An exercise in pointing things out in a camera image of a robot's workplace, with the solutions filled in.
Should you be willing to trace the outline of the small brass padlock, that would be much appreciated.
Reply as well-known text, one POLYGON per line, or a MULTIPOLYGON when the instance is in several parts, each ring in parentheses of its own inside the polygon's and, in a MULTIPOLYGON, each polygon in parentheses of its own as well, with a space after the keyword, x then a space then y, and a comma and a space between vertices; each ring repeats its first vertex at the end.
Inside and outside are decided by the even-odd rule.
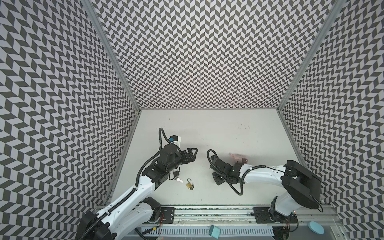
POLYGON ((186 186, 187 186, 187 188, 189 189, 189 190, 193 190, 194 189, 194 183, 193 183, 193 181, 190 179, 190 178, 188 178, 187 179, 187 184, 186 184, 186 186))

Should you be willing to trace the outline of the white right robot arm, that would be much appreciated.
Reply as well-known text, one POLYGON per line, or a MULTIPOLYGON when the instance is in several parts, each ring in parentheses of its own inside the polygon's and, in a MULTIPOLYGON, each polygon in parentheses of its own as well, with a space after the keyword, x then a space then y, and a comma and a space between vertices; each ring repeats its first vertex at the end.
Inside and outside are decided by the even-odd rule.
POLYGON ((273 198, 267 210, 254 208, 253 215, 258 223, 288 224, 301 207, 321 213, 324 211, 320 200, 321 179, 296 161, 288 160, 276 167, 252 166, 242 162, 230 165, 222 161, 214 150, 207 151, 207 159, 215 183, 218 186, 227 183, 238 196, 244 194, 244 185, 251 183, 285 189, 282 195, 273 198))

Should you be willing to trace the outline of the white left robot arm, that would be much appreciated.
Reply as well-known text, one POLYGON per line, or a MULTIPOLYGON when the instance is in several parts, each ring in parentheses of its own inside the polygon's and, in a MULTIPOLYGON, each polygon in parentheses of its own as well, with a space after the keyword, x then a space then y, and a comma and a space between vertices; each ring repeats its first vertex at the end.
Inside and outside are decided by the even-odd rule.
POLYGON ((197 158, 197 148, 181 150, 179 136, 167 138, 159 128, 159 149, 143 163, 135 183, 115 201, 80 220, 76 240, 121 240, 143 223, 159 223, 162 205, 151 197, 170 174, 197 158))

